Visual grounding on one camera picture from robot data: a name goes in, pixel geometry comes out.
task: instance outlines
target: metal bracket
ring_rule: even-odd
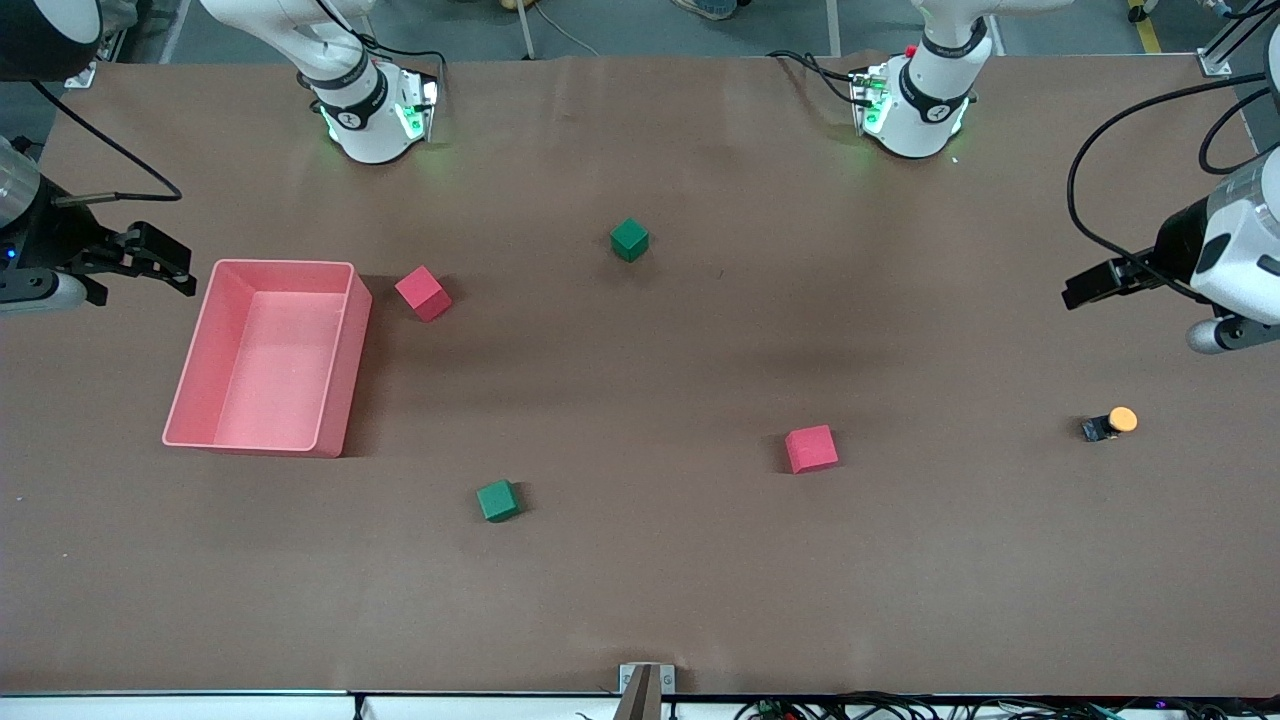
[[[1228,61],[1228,60],[1222,60],[1220,63],[1215,63],[1210,58],[1208,50],[1204,49],[1204,47],[1197,47],[1196,49],[1196,59],[1199,60],[1201,73],[1203,73],[1204,77],[1230,77],[1231,76],[1231,63]]]
[[[534,37],[529,35],[529,13],[525,12],[525,0],[516,0],[516,12],[520,14],[520,29],[525,33],[525,50],[529,53],[525,55],[525,59],[536,60],[538,55],[534,55]]]
[[[626,691],[618,701],[613,720],[662,720],[662,693],[675,692],[676,666],[653,662],[632,662],[618,667],[618,676],[627,673]],[[667,691],[666,680],[671,680]]]
[[[93,85],[93,77],[97,76],[97,60],[88,64],[87,68],[79,72],[78,76],[67,78],[63,87],[67,90],[88,90]]]
[[[618,665],[618,693],[627,692],[627,683],[631,682],[631,675],[635,674],[636,667],[641,665],[653,665],[658,670],[658,679],[662,680],[659,687],[664,694],[671,694],[676,692],[676,666],[675,665],[662,665],[654,662],[627,662],[625,665]]]

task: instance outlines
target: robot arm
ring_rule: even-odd
[[[356,68],[365,54],[351,33],[337,27],[316,0],[202,0],[218,22],[275,47],[312,81],[332,81]],[[328,0],[347,18],[369,14],[375,0]]]
[[[854,123],[886,150],[928,158],[942,150],[969,108],[973,81],[991,58],[986,15],[1030,15],[1073,0],[911,0],[924,15],[924,37],[911,56],[899,55],[854,78]]]
[[[52,82],[93,59],[97,0],[0,3],[0,81]],[[147,277],[196,293],[191,251],[147,223],[104,228],[86,206],[0,138],[0,314],[106,304],[90,275]]]
[[[1280,29],[1271,35],[1265,65],[1271,97],[1280,109]],[[1272,206],[1280,208],[1280,150],[1243,164],[1208,196],[1172,214],[1152,247],[1112,258],[1068,279],[1062,291],[1066,309],[1172,281],[1213,311],[1213,318],[1187,332],[1192,350],[1216,355],[1280,340],[1280,220]]]
[[[330,17],[365,17],[375,1],[201,0],[215,19],[297,65],[320,100],[329,137],[353,160],[370,164],[394,160],[426,138],[438,96],[435,78],[374,60],[349,26]]]
[[[924,36],[943,47],[961,47],[973,24],[984,15],[1036,15],[1070,5],[1073,0],[911,0],[924,15]]]

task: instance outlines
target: shoe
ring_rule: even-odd
[[[709,10],[701,9],[695,0],[671,0],[681,10],[689,10],[695,15],[701,15],[708,20],[727,20],[733,17],[733,8],[731,6],[727,13],[712,13]]]

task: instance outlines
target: brown table surface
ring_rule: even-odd
[[[105,68],[72,104],[187,199],[102,222],[202,279],[349,260],[375,307],[340,460],[164,447],[200,302],[163,284],[0,325],[0,688],[590,691],[657,659],[700,692],[1275,692],[1280,347],[1197,356],[1167,291],[1059,299],[1107,256],[1071,155],[1198,81],[1000,58],[913,163],[773,60],[458,65],[439,142],[361,167],[292,69]],[[1229,102],[1116,128],[1084,215],[1148,245]],[[1248,151],[1233,123],[1219,158]],[[152,184],[65,120],[44,168]],[[421,263],[457,299],[430,325],[392,288]],[[1082,442],[1116,404],[1138,432]],[[785,474],[820,423],[842,466]],[[529,511],[490,525],[498,478]]]

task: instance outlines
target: pink tray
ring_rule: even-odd
[[[349,263],[219,260],[164,443],[337,457],[371,305]]]

